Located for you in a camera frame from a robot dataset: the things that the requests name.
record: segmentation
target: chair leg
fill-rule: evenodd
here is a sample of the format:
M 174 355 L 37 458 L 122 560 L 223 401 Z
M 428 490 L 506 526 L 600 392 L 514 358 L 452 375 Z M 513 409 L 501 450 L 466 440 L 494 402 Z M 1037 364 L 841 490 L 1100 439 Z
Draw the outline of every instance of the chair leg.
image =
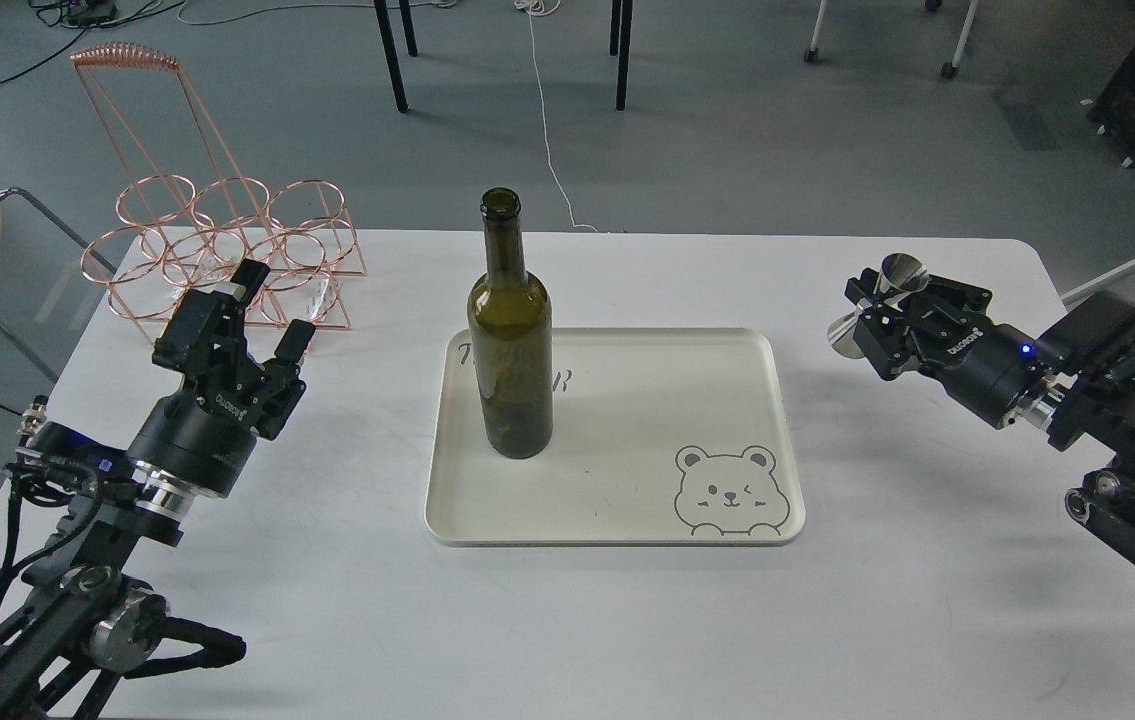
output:
M 621 40 L 621 0 L 612 0 L 612 44 L 608 45 L 608 53 L 619 53 L 619 41 Z
M 812 44 L 808 45 L 806 53 L 802 55 L 805 61 L 814 61 L 819 52 L 819 26 L 824 24 L 824 6 L 826 6 L 826 2 L 827 0 L 819 0 L 819 8 L 815 12 L 815 28 L 812 30 Z
M 82 246 L 83 250 L 90 250 L 93 258 L 95 258 L 101 265 L 103 265 L 106 269 L 109 270 L 110 274 L 114 274 L 116 273 L 116 270 L 118 270 L 118 268 L 115 268 L 115 266 L 110 263 L 109 260 L 101 258 L 99 252 L 96 252 L 95 250 L 91 250 L 91 245 L 90 243 L 87 243 L 86 240 L 83 240 L 83 237 L 79 236 L 78 233 L 75 233 L 74 228 L 69 227 L 67 223 L 61 220 L 59 215 L 52 214 L 51 209 L 47 208 L 47 206 L 43 206 L 42 201 L 37 200 L 37 198 L 33 195 L 32 192 L 24 190 L 24 187 L 9 187 L 6 189 L 3 192 L 0 192 L 0 202 L 5 201 L 6 199 L 8 199 L 8 196 L 12 195 L 22 196 L 24 201 L 28 202 L 30 206 L 33 206 L 33 209 L 40 211 L 43 218 L 48 218 L 49 220 L 51 220 L 52 224 L 56 225 L 56 227 L 60 228 L 60 232 L 67 234 L 67 236 L 69 236 L 69 240 L 77 242 L 78 246 Z
M 3 334 L 3 337 L 8 338 L 8 342 L 10 342 L 11 345 L 20 351 L 20 354 L 27 357 L 30 363 L 33 363 L 33 366 L 37 368 L 39 372 L 45 375 L 51 382 L 59 382 L 60 374 L 52 370 L 50 365 L 43 363 L 42 357 L 37 357 L 37 352 L 33 351 L 33 348 L 30 348 L 26 343 L 24 343 L 24 341 L 15 336 L 15 333 L 10 332 L 10 329 L 6 327 L 3 320 L 0 320 L 0 333 Z
M 980 0 L 972 0 L 972 3 L 968 5 L 968 14 L 962 20 L 962 31 L 959 32 L 959 45 L 955 48 L 955 60 L 941 65 L 941 77 L 945 79 L 951 79 L 956 74 L 959 74 L 959 62 L 962 60 L 962 51 L 966 50 L 966 40 L 972 34 L 972 23 L 975 20 L 975 9 L 978 5 Z
M 389 67 L 389 83 L 394 87 L 394 104 L 400 114 L 407 110 L 407 94 L 403 91 L 402 69 L 398 68 L 398 50 L 394 47 L 394 31 L 389 27 L 389 6 L 385 0 L 375 0 L 376 23 L 380 26 L 380 42 L 385 45 L 385 65 Z
M 403 17 L 403 35 L 407 36 L 407 55 L 415 58 L 420 51 L 417 51 L 417 26 L 411 22 L 411 0 L 398 0 L 398 10 Z
M 634 22 L 634 0 L 621 1 L 621 61 L 616 76 L 616 109 L 625 109 L 625 94 L 630 83 L 630 26 Z

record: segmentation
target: gray floor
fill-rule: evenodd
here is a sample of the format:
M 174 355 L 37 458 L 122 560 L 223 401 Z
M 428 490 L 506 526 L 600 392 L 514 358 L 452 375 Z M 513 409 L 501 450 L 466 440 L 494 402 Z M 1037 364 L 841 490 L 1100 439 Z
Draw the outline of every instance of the gray floor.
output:
M 134 12 L 142 2 L 119 5 Z M 931 14 L 922 0 L 835 0 L 819 62 L 808 65 L 817 5 L 640 0 L 624 114 L 613 109 L 608 0 L 563 0 L 536 20 L 554 167 L 577 221 L 604 232 L 1016 237 L 1061 291 L 1134 258 L 1135 169 L 1120 167 L 1082 102 L 1133 45 L 1135 0 L 982 6 L 951 82 L 938 70 L 966 3 Z M 267 6 L 197 0 L 187 15 Z M 461 0 L 415 19 L 421 55 L 402 58 L 407 115 L 394 111 L 367 9 L 215 27 L 167 12 L 92 31 L 77 48 L 125 40 L 179 58 L 247 174 L 275 187 L 333 181 L 358 227 L 472 229 L 481 191 L 508 184 L 527 229 L 570 229 L 545 162 L 526 15 L 508 0 Z M 70 37 L 42 27 L 26 3 L 0 0 L 0 78 Z M 187 171 L 182 106 L 119 82 L 120 102 L 136 101 L 129 118 L 168 156 L 160 164 Z M 0 187 L 37 193 L 95 237 L 118 224 L 125 182 L 67 58 L 0 87 Z M 58 368 L 99 298 L 75 277 L 77 258 L 27 206 L 6 202 L 0 313 Z M 0 401 L 23 407 L 50 390 L 0 340 Z M 14 428 L 0 411 L 0 469 Z

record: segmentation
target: bear face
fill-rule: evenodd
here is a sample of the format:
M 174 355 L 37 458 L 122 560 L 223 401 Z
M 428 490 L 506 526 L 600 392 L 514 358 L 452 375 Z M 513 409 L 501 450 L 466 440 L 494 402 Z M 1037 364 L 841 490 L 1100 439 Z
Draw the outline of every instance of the bear face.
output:
M 709 455 L 689 445 L 678 451 L 682 482 L 673 509 L 691 534 L 747 533 L 779 536 L 790 516 L 790 501 L 776 485 L 776 455 L 750 445 L 740 455 Z

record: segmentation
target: dark green glass bottle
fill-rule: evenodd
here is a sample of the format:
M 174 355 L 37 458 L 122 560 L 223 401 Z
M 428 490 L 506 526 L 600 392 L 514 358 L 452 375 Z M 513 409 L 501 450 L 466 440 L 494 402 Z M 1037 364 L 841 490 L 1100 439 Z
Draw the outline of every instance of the dark green glass bottle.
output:
M 549 445 L 549 293 L 528 273 L 515 192 L 484 193 L 484 237 L 488 271 L 468 301 L 474 367 L 491 447 L 506 457 L 531 457 Z

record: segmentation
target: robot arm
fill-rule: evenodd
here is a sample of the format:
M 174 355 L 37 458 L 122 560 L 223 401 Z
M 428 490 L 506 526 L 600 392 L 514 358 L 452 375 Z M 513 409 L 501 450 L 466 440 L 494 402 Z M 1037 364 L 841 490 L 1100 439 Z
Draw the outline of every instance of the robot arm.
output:
M 247 354 L 243 319 L 268 273 L 244 260 L 225 286 L 186 293 L 154 350 L 154 363 L 182 372 L 183 382 L 157 402 L 127 451 L 27 415 L 28 438 L 8 466 L 9 531 L 23 500 L 68 510 L 26 559 L 15 562 L 9 542 L 0 568 L 0 606 L 15 578 L 33 587 L 0 623 L 0 720 L 45 719 L 96 673 L 74 715 L 92 719 L 123 678 L 228 665 L 246 653 L 237 635 L 170 618 L 165 597 L 123 566 L 141 538 L 175 546 L 193 499 L 227 496 L 257 436 L 278 436 L 305 392 L 299 361 L 314 325 L 293 323 L 264 365 Z M 150 660 L 163 639 L 201 650 Z M 58 660 L 68 665 L 42 684 Z
M 856 310 L 831 325 L 829 342 L 878 377 L 916 370 L 992 427 L 1023 418 L 1056 450 L 1083 434 L 1112 450 L 1065 506 L 1135 564 L 1135 304 L 1098 292 L 1033 340 L 987 318 L 989 291 L 931 277 L 901 254 L 849 279 L 846 295 Z

